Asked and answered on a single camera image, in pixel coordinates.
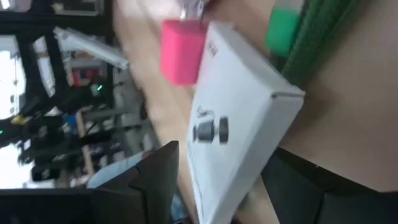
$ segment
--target green object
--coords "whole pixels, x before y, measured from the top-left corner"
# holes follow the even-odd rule
[[[308,0],[297,37],[282,69],[293,85],[306,89],[335,42],[353,20],[360,0]]]
[[[273,54],[281,57],[289,55],[299,20],[300,12],[298,11],[283,7],[275,7],[272,10],[266,37],[266,47]]]

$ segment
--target pink object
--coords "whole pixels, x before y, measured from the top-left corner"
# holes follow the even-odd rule
[[[199,20],[165,20],[162,26],[161,69],[170,83],[197,82],[208,24]]]

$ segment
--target product box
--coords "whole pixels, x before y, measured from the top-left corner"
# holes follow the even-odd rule
[[[303,97],[233,26],[210,23],[187,141],[200,223],[231,221]]]

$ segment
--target wooden table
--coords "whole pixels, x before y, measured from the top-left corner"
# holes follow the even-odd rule
[[[178,18],[175,2],[117,0],[114,26],[131,61],[133,78],[146,94],[160,143],[180,141],[178,186],[197,222],[185,150],[194,89],[170,85],[159,70],[160,26],[162,19]],[[273,5],[274,0],[220,0],[207,17],[233,21],[267,56],[264,39]],[[398,40],[392,37],[398,32],[386,25],[398,19],[396,10],[394,0],[374,3],[368,15],[351,27],[311,82],[304,108],[282,142],[286,150],[380,191],[398,189],[394,174],[398,106],[389,98],[398,94],[398,63],[392,59],[396,51],[388,50],[397,50]],[[260,178],[236,216],[242,223],[278,223]]]

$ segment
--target white object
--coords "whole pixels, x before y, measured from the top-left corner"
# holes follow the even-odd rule
[[[1,0],[1,6],[2,9],[8,9],[10,8],[11,4],[9,0]]]
[[[231,221],[303,97],[229,24],[210,23],[187,141],[200,223]]]
[[[79,33],[72,29],[61,29],[56,27],[54,34],[59,40],[67,41],[73,45],[76,45],[79,49],[85,50],[88,53],[98,57],[105,62],[108,62],[115,67],[121,69],[129,68],[129,60],[123,56],[123,54],[106,44],[101,43],[95,39],[89,38],[87,35]]]

